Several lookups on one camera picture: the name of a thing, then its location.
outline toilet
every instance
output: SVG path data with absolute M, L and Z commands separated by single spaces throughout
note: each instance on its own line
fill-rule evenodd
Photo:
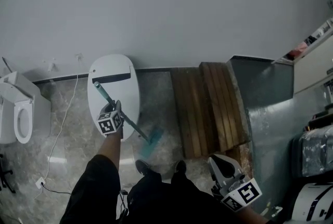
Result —
M 88 103 L 97 126 L 97 117 L 108 102 L 96 90 L 95 82 L 99 82 L 114 101 L 120 100 L 122 111 L 137 124 L 140 114 L 140 93 L 131 60 L 124 55 L 107 55 L 92 64 L 88 76 Z M 132 126 L 124 123 L 122 141 L 128 139 L 133 131 Z
M 49 135 L 51 103 L 23 75 L 0 78 L 0 102 L 0 143 L 27 143 L 33 135 Z

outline toilet seat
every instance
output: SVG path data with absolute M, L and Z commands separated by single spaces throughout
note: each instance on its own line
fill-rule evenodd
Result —
M 20 101 L 14 107 L 14 131 L 20 143 L 27 143 L 33 130 L 33 103 Z
M 140 94 L 136 73 L 130 59 L 124 55 L 107 55 L 97 59 L 89 70 L 87 91 L 90 113 L 96 124 L 96 119 L 107 101 L 94 87 L 98 81 L 117 101 L 121 101 L 122 111 L 137 123 L 140 113 Z M 123 139 L 129 138 L 134 129 L 127 123 L 123 127 Z
M 14 104 L 15 136 L 19 142 L 27 143 L 33 131 L 33 100 L 8 83 L 0 83 L 0 95 Z

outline person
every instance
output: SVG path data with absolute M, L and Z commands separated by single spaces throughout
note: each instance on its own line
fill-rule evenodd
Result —
M 120 192 L 118 174 L 122 128 L 107 136 L 96 156 L 88 162 L 75 185 L 65 213 L 60 221 L 68 223 L 187 223 L 235 222 L 265 224 L 267 219 L 249 207 L 239 213 L 217 201 L 186 178 L 186 163 L 175 165 L 171 184 L 163 183 L 161 175 L 147 163 L 136 161 L 143 178 L 127 196 L 129 214 L 116 220 L 117 199 Z

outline white wall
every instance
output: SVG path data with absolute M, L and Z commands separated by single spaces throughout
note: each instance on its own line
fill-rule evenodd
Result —
M 0 50 L 33 81 L 86 73 L 110 53 L 128 55 L 137 68 L 196 66 L 232 55 L 276 59 L 331 15 L 326 2 L 0 0 Z M 76 53 L 83 54 L 80 69 Z M 47 73 L 53 58 L 58 71 Z

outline power cord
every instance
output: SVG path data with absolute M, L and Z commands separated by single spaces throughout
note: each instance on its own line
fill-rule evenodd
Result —
M 68 193 L 68 192 L 57 192 L 57 191 L 52 191 L 52 190 L 50 190 L 50 189 L 46 188 L 46 187 L 44 186 L 44 184 L 43 184 L 43 183 L 41 183 L 41 185 L 42 185 L 42 187 L 43 187 L 43 188 L 45 188 L 46 190 L 48 190 L 49 192 L 52 192 L 52 193 L 64 193 L 64 194 L 69 194 L 69 195 L 71 195 L 71 194 L 72 194 L 72 193 Z
M 78 63 L 79 63 L 79 65 L 80 65 L 80 56 L 77 56 L 76 58 L 77 58 Z M 54 149 L 54 147 L 55 147 L 56 144 L 57 144 L 58 138 L 59 138 L 59 136 L 60 136 L 60 134 L 61 134 L 61 132 L 62 132 L 63 125 L 64 125 L 65 120 L 66 120 L 66 117 L 67 117 L 67 112 L 68 112 L 68 110 L 69 110 L 69 108 L 70 108 L 70 106 L 71 106 L 71 104 L 72 104 L 73 98 L 75 97 L 75 91 L 76 91 L 76 87 L 77 87 L 77 85 L 78 85 L 78 81 L 79 81 L 79 73 L 77 73 L 77 75 L 76 75 L 76 83 L 75 83 L 75 87 L 74 87 L 73 96 L 72 96 L 71 100 L 69 101 L 69 104 L 68 104 L 67 109 L 66 109 L 66 112 L 65 112 L 65 116 L 63 117 L 63 121 L 62 121 L 62 124 L 61 124 L 60 132 L 58 133 L 58 135 L 57 135 L 57 137 L 56 137 L 56 141 L 54 142 L 54 144 L 53 144 L 53 146 L 52 146 L 52 148 L 51 148 L 50 155 L 49 155 L 49 157 L 48 157 L 48 161 L 47 161 L 47 173 L 46 173 L 46 176 L 43 178 L 45 182 L 46 182 L 46 179 L 47 179 L 48 173 L 50 172 L 50 159 L 51 159 L 51 156 L 52 156 L 52 153 L 53 153 L 53 149 Z M 35 200 L 38 196 L 40 196 L 42 193 L 43 193 L 43 188 L 41 188 L 41 192 L 40 192 L 37 196 L 34 197 L 34 200 Z

